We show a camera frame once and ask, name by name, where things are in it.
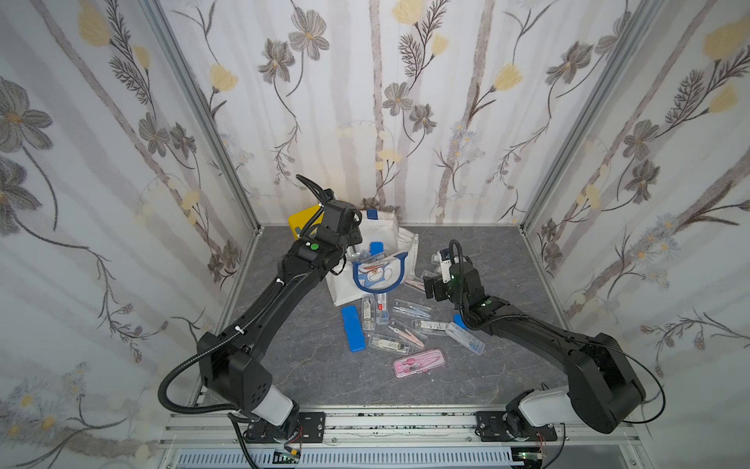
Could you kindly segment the white canvas cartoon tote bag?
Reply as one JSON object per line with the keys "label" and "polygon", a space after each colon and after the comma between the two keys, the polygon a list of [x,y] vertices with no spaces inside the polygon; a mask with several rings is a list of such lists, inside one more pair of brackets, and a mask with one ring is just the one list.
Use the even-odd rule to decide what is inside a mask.
{"label": "white canvas cartoon tote bag", "polygon": [[336,307],[365,294],[388,293],[415,275],[418,234],[402,228],[394,213],[369,209],[361,215],[362,243],[348,249],[339,275],[326,278]]}

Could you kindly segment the clear case with red label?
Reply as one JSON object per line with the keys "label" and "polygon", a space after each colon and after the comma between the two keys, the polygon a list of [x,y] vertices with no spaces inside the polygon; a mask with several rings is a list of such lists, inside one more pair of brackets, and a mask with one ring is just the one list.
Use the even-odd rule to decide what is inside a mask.
{"label": "clear case with red label", "polygon": [[388,309],[388,294],[377,293],[375,295],[376,300],[376,324],[379,326],[386,326],[390,322],[390,314]]}

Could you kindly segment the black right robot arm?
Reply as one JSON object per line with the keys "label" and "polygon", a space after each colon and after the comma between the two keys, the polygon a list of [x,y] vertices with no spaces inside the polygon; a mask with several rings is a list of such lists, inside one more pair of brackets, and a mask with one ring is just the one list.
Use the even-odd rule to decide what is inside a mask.
{"label": "black right robot arm", "polygon": [[634,422],[631,414],[646,402],[646,389],[636,373],[642,364],[613,337],[559,328],[487,294],[458,240],[451,240],[436,257],[441,271],[424,277],[425,293],[454,306],[461,318],[460,330],[514,342],[566,376],[562,387],[528,390],[507,404],[501,416],[506,439],[527,440],[548,426],[567,423],[610,434],[619,425]]}

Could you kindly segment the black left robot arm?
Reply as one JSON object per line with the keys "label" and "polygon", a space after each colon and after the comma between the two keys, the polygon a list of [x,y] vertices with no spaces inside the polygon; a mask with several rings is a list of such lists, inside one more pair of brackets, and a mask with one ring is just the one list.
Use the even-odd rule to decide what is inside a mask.
{"label": "black left robot arm", "polygon": [[[299,406],[273,385],[262,364],[273,338],[304,297],[328,275],[342,273],[349,247],[363,241],[363,215],[355,205],[337,199],[311,179],[297,180],[318,201],[299,238],[277,263],[277,274],[255,302],[218,334],[204,334],[194,356],[169,371],[157,390],[158,402],[174,414],[227,412],[236,424],[255,416],[271,426],[275,439],[289,441],[298,431]],[[190,367],[199,368],[201,383],[223,398],[211,406],[183,406],[168,389]]]}

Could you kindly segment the right arm mounting base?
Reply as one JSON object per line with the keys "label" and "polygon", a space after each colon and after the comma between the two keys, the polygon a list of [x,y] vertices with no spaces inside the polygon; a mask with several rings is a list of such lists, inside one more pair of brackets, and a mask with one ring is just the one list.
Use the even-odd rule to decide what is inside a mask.
{"label": "right arm mounting base", "polygon": [[476,412],[475,434],[483,443],[546,443],[559,437],[552,424],[533,427],[519,412]]}

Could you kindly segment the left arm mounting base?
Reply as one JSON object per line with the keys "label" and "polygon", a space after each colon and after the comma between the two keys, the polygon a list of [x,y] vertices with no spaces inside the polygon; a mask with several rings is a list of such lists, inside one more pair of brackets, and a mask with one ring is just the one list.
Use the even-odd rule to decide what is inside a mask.
{"label": "left arm mounting base", "polygon": [[248,444],[321,444],[325,428],[324,412],[293,412],[281,426],[265,420],[240,425],[241,435]]}

